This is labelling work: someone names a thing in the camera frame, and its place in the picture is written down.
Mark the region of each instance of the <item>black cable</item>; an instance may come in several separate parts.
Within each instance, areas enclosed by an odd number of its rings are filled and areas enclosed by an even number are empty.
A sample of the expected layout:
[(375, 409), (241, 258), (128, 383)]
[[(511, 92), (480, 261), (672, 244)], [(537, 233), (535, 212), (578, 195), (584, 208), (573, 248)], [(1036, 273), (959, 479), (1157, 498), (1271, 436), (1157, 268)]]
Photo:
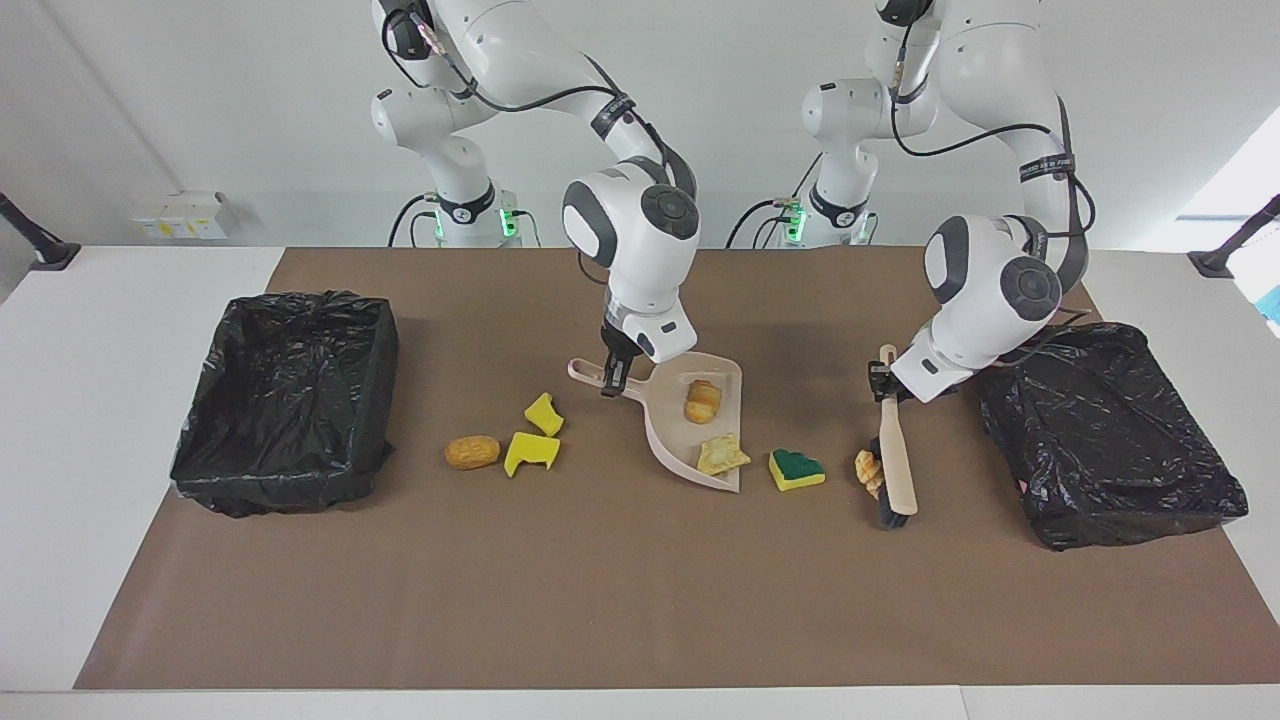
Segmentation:
[(751, 250), (760, 250), (760, 233), (764, 232), (764, 228), (773, 225), (772, 228), (769, 228), (769, 238), (764, 241), (764, 249), (768, 250), (769, 242), (773, 241), (773, 231), (776, 231), (778, 225), (786, 222), (787, 222), (786, 218), (769, 218), (763, 223), (760, 223), (760, 227), (756, 228), (755, 231), (755, 240), (751, 241)]
[(412, 219), (410, 219), (410, 222), (408, 222), (408, 243), (412, 245), (413, 247), (417, 247), (417, 236), (415, 234), (415, 228), (417, 227), (417, 222), (421, 220), (422, 218), (433, 218), (434, 219), (435, 218), (435, 213), (431, 213), (431, 211), (419, 213), (417, 215), (413, 215)]
[(399, 225), (404, 222), (404, 215), (408, 215), (410, 209), (419, 202), (426, 202), (429, 197), (429, 195), (417, 195), (401, 208), (399, 215), (396, 215), (396, 222), (392, 223), (392, 234), (387, 238), (387, 247), (396, 247), (396, 236), (399, 234)]
[(1015, 348), (1012, 351), (1012, 352), (1025, 352), (1027, 355), (1024, 355), (1023, 357), (1020, 357), (1020, 359), (1018, 359), (1018, 360), (1015, 360), (1012, 363), (996, 363), (995, 365), (997, 368), (1021, 368), (1028, 361), (1030, 361), (1032, 357), (1036, 357), (1037, 355), (1043, 354), (1044, 348), (1048, 347), (1048, 343), (1051, 343), (1055, 340), (1062, 337), (1062, 334), (1066, 333), (1066, 331), (1071, 325), (1074, 325), (1075, 323), (1078, 323), (1078, 322), (1083, 320), (1084, 318), (1088, 318), (1089, 315), (1092, 315), (1093, 310), (1075, 310), (1075, 309), (1071, 309), (1071, 307), (1060, 307), (1059, 313), (1068, 313), (1071, 316), (1065, 323), (1062, 323), (1061, 325), (1057, 325), (1053, 332), (1051, 332), (1050, 334), (1044, 336), (1044, 338), (1042, 338), (1039, 342), (1037, 342), (1034, 347), (1030, 347), (1030, 348), (1021, 348), (1021, 347), (1019, 347), (1019, 348)]
[[(581, 95), (584, 92), (603, 92), (604, 95), (608, 95), (614, 100), (621, 100), (627, 96), (617, 87), (617, 85), (613, 83), (613, 81), (604, 73), (604, 70), (600, 69), (600, 67), (595, 63), (595, 60), (591, 60), (591, 58), (586, 59), (593, 65), (595, 65), (596, 70), (600, 72), (600, 76), (604, 77), (604, 81), (609, 83), (609, 87), (604, 87), (600, 85), (584, 85), (579, 87), (570, 87), (568, 90), (562, 90), (559, 92), (548, 95), (541, 100), (534, 100), (532, 102), (525, 102), (524, 105), (502, 105), (499, 102), (490, 100), (488, 96), (485, 96), (485, 94), (480, 92), (480, 85), (475, 81), (475, 78), (468, 78), (466, 73), (463, 73), (462, 69), (458, 68), (457, 63), (454, 63), (451, 58), (445, 56), (444, 60), (445, 63), (448, 63), (449, 69), (453, 70), (453, 74), (458, 76), (458, 79), (461, 79), (462, 83), (467, 87), (467, 92), (475, 96), (475, 99), (483, 102), (485, 106), (497, 113), (526, 113), (529, 110), (545, 108), (547, 105), (558, 102), (559, 100), (563, 100), (566, 97), (572, 97), (573, 95)], [(644, 117), (641, 117), (635, 108), (632, 108), (630, 113), (636, 119), (636, 122), (640, 123), (640, 127), (645, 131), (645, 135), (649, 136), (649, 140), (653, 140), (653, 143), (658, 146), (658, 152), (662, 154), (662, 168), (663, 170), (666, 170), (667, 167), (671, 164), (668, 159), (669, 151), (667, 143), (663, 142), (662, 136), (658, 135), (658, 128), (653, 127), (653, 124), (645, 120)]]
[(867, 246), (868, 247), (876, 245), (876, 233), (879, 232), (879, 215), (876, 214), (876, 213), (872, 213), (867, 218), (867, 222), (870, 222), (870, 220), (876, 220), (876, 224), (872, 227), (872, 234), (867, 238)]
[(1074, 231), (1053, 232), (1048, 233), (1046, 237), (1084, 236), (1084, 233), (1092, 231), (1093, 225), (1098, 222), (1098, 204), (1093, 201), (1093, 193), (1089, 192), (1089, 188), (1084, 187), (1084, 182), (1080, 181), (1080, 178), (1075, 177), (1075, 173), (1066, 176), (1066, 179), (1069, 183), (1071, 183), (1071, 192), (1079, 191), (1080, 195), (1084, 196), (1084, 202), (1088, 204), (1089, 206), (1089, 222), (1083, 228), (1080, 228), (1079, 232)]
[[(906, 63), (908, 40), (911, 37), (911, 29), (914, 27), (915, 27), (915, 22), (911, 22), (910, 24), (906, 26), (906, 31), (902, 33), (902, 45), (897, 50), (897, 61), (899, 63)], [(991, 131), (987, 131), (987, 132), (980, 133), (980, 135), (975, 135), (975, 136), (970, 137), (969, 140), (964, 140), (964, 141), (956, 142), (954, 145), (948, 145), (946, 147), (941, 147), (938, 150), (918, 151), (918, 150), (913, 150), (913, 149), (910, 149), (910, 147), (906, 146), (906, 141), (902, 140), (902, 133), (897, 128), (897, 88), (893, 88), (893, 90), (890, 91), (890, 102), (891, 102), (891, 106), (892, 106), (892, 110), (890, 113), (890, 124), (893, 127), (893, 140), (897, 141), (897, 146), (902, 149), (902, 152), (906, 152), (908, 155), (910, 155), (913, 158), (937, 158), (938, 155), (946, 155), (947, 152), (954, 152), (956, 150), (960, 150), (961, 147), (968, 147), (968, 146), (974, 145), (977, 142), (982, 142), (983, 140), (987, 140), (987, 138), (991, 138), (991, 137), (996, 137), (998, 135), (1004, 135), (1006, 132), (1036, 131), (1036, 132), (1042, 132), (1042, 133), (1044, 133), (1044, 135), (1047, 135), (1050, 137), (1053, 136), (1053, 131), (1051, 131), (1050, 128), (1047, 128), (1047, 127), (1044, 127), (1042, 124), (1038, 124), (1038, 123), (1018, 123), (1018, 124), (1005, 126), (1002, 128), (991, 129)], [(1051, 237), (1051, 238), (1084, 236), (1084, 233), (1087, 233), (1087, 232), (1089, 232), (1089, 231), (1093, 229), (1093, 225), (1098, 220), (1098, 206), (1097, 206), (1097, 202), (1093, 201), (1093, 195), (1089, 193), (1089, 188), (1084, 186), (1084, 182), (1082, 182), (1080, 178), (1078, 178), (1074, 172), (1068, 173), (1066, 178), (1068, 178), (1068, 182), (1071, 186), (1071, 192), (1079, 191), (1080, 195), (1084, 196), (1084, 201), (1089, 205), (1089, 222), (1079, 232), (1076, 232), (1076, 231), (1068, 231), (1068, 232), (1050, 233), (1047, 237)]]
[(737, 232), (742, 229), (742, 225), (746, 224), (746, 220), (751, 215), (754, 215), (759, 210), (763, 210), (763, 209), (768, 208), (769, 205), (773, 205), (772, 200), (762, 200), (762, 201), (756, 202), (755, 205), (751, 205), (751, 208), (746, 213), (742, 213), (742, 217), (737, 219), (737, 224), (733, 225), (733, 232), (728, 233), (728, 242), (724, 243), (724, 250), (732, 250), (733, 249), (733, 241), (737, 238)]
[(516, 210), (511, 214), (512, 218), (529, 218), (529, 222), (534, 224), (534, 242), (538, 247), (543, 246), (543, 236), (538, 232), (538, 218), (534, 217), (529, 210)]
[[(899, 63), (905, 63), (906, 61), (906, 41), (911, 37), (911, 28), (914, 28), (914, 27), (915, 27), (915, 23), (913, 22), (911, 24), (906, 26), (906, 31), (902, 33), (902, 45), (897, 50), (897, 61)], [(1053, 131), (1048, 129), (1044, 126), (1036, 124), (1036, 123), (1019, 123), (1019, 124), (1005, 126), (1002, 128), (996, 128), (996, 129), (992, 129), (992, 131), (987, 131), (987, 132), (984, 132), (982, 135), (975, 135), (975, 136), (970, 137), (969, 140), (965, 140), (965, 141), (961, 141), (961, 142), (956, 142), (955, 145), (948, 145), (947, 147), (942, 147), (941, 150), (916, 151), (916, 150), (911, 150), (910, 147), (906, 146), (906, 142), (902, 140), (902, 133), (899, 132), (899, 129), (897, 129), (897, 88), (893, 88), (893, 90), (890, 91), (890, 102), (892, 104), (892, 111), (890, 113), (890, 123), (893, 126), (893, 140), (897, 141), (899, 147), (901, 147), (904, 152), (906, 152), (908, 155), (910, 155), (913, 158), (937, 158), (938, 155), (946, 155), (947, 152), (954, 152), (956, 150), (960, 150), (961, 147), (968, 147), (968, 146), (970, 146), (970, 145), (973, 145), (975, 142), (982, 142), (983, 140), (987, 140), (988, 137), (996, 137), (997, 135), (1004, 135), (1006, 132), (1014, 132), (1014, 131), (1020, 131), (1020, 129), (1029, 129), (1029, 131), (1043, 132), (1044, 135), (1048, 135), (1048, 136), (1053, 135)]]
[(582, 263), (582, 258), (584, 258), (584, 255), (581, 252), (579, 252), (577, 254), (577, 269), (582, 270), (582, 274), (586, 277), (586, 279), (589, 279), (593, 283), (599, 284), (599, 286), (607, 286), (607, 284), (609, 284), (609, 281), (602, 281), (600, 278), (594, 277), (591, 273), (588, 273), (586, 272), (586, 264)]
[[(800, 191), (804, 190), (804, 183), (809, 182), (809, 178), (813, 176), (813, 172), (818, 168), (818, 163), (820, 163), (820, 161), (822, 161), (822, 152), (814, 155), (813, 163), (809, 163), (809, 169), (805, 170), (804, 177), (800, 178), (800, 184), (797, 184), (796, 188), (795, 188), (795, 191), (791, 193), (792, 197), (800, 197)], [(787, 210), (786, 210), (786, 208), (783, 208), (782, 211), (778, 213), (778, 217), (776, 219), (777, 220), (785, 220), (786, 217), (787, 217)], [(774, 224), (772, 228), (769, 228), (769, 237), (764, 240), (764, 246), (765, 247), (768, 247), (769, 243), (773, 242), (773, 231), (776, 231), (776, 229), (778, 229), (777, 224)]]

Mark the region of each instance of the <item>yellow sponge piece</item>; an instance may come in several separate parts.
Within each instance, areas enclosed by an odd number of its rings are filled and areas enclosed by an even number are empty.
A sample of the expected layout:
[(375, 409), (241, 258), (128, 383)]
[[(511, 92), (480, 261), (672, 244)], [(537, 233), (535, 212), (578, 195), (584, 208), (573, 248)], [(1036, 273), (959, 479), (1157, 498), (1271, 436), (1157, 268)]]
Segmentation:
[(564, 418), (561, 418), (556, 413), (556, 407), (552, 405), (552, 393), (544, 392), (536, 402), (525, 410), (525, 419), (530, 423), (538, 425), (539, 430), (547, 437), (556, 437), (559, 434), (561, 428), (564, 427)]
[(820, 486), (827, 482), (826, 470), (817, 460), (790, 450), (774, 450), (769, 454), (769, 473), (773, 475), (773, 483), (782, 492)]
[(521, 462), (538, 462), (552, 469), (556, 456), (559, 455), (559, 441), (549, 437), (538, 437), (527, 433), (516, 433), (511, 438), (511, 447), (507, 448), (507, 460), (503, 468), (508, 478), (516, 477), (516, 469)]

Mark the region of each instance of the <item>dustpan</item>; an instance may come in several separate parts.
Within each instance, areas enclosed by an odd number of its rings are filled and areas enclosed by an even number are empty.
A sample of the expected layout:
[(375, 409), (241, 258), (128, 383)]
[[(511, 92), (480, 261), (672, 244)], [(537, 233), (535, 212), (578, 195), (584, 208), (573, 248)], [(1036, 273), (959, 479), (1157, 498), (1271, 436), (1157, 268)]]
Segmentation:
[[(591, 387), (604, 387), (604, 369), (579, 357), (570, 360), (568, 375)], [(685, 400), (694, 380), (708, 380), (723, 391), (719, 415), (705, 425), (685, 419)], [(737, 469), (714, 477), (698, 471), (704, 442), (728, 433), (742, 437), (742, 368), (737, 363), (686, 352), (655, 366), (648, 380), (627, 379), (622, 396), (644, 406), (649, 448), (664, 468), (700, 486), (739, 492)]]

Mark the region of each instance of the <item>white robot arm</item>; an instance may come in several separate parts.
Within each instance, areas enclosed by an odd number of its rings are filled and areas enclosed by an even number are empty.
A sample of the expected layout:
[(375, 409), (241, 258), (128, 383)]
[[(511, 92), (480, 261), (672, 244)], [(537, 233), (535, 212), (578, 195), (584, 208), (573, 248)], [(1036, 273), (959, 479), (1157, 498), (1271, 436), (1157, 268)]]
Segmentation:
[(571, 183), (563, 204), (570, 241), (609, 270), (604, 395), (622, 393), (635, 357), (663, 363), (690, 350), (698, 334), (680, 286), (701, 232), (696, 182), (635, 102), (529, 0), (374, 0), (374, 15), (397, 64), (429, 94), (384, 92), (374, 104), (375, 124), (426, 159), (454, 222), (484, 217), (494, 184), (479, 149), (453, 133), (497, 113), (568, 113), (618, 158)]
[(883, 32), (867, 51), (876, 77), (826, 83), (805, 101), (824, 155), (801, 245), (847, 242), (876, 179), (861, 143), (896, 138), (906, 149), (902, 138), (929, 129), (940, 101), (987, 131), (979, 137), (998, 136), (1021, 165), (1024, 215), (951, 218), (925, 250), (942, 310), (892, 372), (929, 402), (1039, 332), (1080, 281), (1082, 186), (1041, 54), (1038, 0), (877, 0), (877, 10)]

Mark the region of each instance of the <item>green scrub pad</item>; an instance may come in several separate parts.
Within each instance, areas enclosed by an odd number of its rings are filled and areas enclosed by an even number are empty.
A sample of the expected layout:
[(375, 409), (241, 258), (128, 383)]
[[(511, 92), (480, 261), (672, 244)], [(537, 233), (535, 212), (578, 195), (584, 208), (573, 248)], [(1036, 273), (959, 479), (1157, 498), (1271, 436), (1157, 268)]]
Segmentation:
[(769, 473), (782, 492), (820, 486), (827, 482), (827, 471), (812, 457), (790, 450), (774, 450), (769, 454)]

